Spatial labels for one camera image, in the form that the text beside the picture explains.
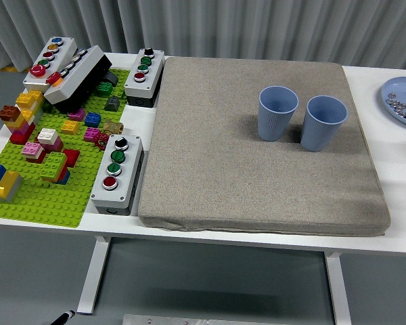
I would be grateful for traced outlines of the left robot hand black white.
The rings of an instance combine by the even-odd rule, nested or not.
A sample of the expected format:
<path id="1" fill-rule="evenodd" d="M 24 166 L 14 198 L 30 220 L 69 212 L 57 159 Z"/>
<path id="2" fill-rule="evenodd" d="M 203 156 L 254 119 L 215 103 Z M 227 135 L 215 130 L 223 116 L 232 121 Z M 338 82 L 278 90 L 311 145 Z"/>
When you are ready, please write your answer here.
<path id="1" fill-rule="evenodd" d="M 65 325 L 67 321 L 75 316 L 76 312 L 73 310 L 69 310 L 64 312 L 58 318 L 56 318 L 51 325 Z"/>

